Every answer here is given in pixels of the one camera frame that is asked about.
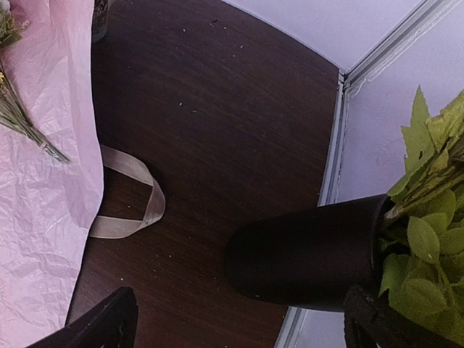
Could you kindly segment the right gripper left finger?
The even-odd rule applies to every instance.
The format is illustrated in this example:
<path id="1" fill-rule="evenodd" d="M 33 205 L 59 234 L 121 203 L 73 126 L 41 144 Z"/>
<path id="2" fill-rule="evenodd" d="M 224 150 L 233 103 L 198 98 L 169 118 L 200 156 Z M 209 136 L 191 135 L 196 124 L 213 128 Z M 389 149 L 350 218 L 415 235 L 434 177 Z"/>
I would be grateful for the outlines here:
<path id="1" fill-rule="evenodd" d="M 76 321 L 30 345 L 30 348 L 133 348 L 138 305 L 131 287 L 120 287 Z"/>

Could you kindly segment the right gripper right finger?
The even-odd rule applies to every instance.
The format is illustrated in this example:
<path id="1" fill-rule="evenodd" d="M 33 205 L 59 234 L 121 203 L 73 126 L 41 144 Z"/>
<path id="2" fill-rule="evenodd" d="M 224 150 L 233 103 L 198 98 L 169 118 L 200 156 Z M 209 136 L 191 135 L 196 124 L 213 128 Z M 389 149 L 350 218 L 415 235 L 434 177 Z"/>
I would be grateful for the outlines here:
<path id="1" fill-rule="evenodd" d="M 344 299 L 347 347 L 458 347 L 459 345 L 399 314 L 383 298 L 359 285 Z"/>

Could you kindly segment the tan satin ribbon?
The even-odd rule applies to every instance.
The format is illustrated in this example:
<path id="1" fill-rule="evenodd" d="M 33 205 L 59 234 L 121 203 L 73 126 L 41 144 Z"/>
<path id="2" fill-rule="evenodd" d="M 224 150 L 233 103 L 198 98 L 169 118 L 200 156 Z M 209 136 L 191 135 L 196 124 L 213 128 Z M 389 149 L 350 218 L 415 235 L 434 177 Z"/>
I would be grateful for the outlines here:
<path id="1" fill-rule="evenodd" d="M 89 233 L 94 239 L 124 239 L 158 222 L 165 195 L 149 168 L 138 158 L 101 146 L 104 191 Z"/>

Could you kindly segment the green fern white flower bunch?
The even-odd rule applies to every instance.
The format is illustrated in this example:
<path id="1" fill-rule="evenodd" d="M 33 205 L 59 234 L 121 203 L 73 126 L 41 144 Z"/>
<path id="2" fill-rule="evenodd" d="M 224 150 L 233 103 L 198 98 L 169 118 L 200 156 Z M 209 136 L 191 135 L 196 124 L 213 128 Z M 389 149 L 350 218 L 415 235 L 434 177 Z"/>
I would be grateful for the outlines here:
<path id="1" fill-rule="evenodd" d="M 408 320 L 463 345 L 463 95 L 432 117 L 421 90 L 401 128 L 405 174 L 389 189 L 378 295 Z"/>

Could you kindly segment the pink wrapping paper sheet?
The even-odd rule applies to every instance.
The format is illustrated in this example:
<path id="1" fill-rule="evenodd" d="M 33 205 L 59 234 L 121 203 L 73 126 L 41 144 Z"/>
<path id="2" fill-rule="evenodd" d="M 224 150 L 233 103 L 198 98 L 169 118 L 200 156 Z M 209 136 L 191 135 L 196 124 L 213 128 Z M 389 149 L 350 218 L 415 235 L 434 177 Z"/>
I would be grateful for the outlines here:
<path id="1" fill-rule="evenodd" d="M 1 60 L 34 124 L 70 159 L 1 129 L 1 345 L 65 325 L 103 195 L 91 91 L 92 1 L 13 1 L 27 20 Z"/>

